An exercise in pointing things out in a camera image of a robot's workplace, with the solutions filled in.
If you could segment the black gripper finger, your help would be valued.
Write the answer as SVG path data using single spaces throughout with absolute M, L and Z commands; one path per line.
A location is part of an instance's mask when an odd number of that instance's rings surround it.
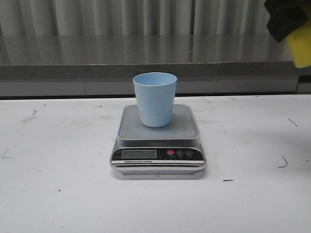
M 310 5 L 309 0 L 266 0 L 264 7 L 270 15 L 266 28 L 270 35 L 279 43 L 303 26 Z

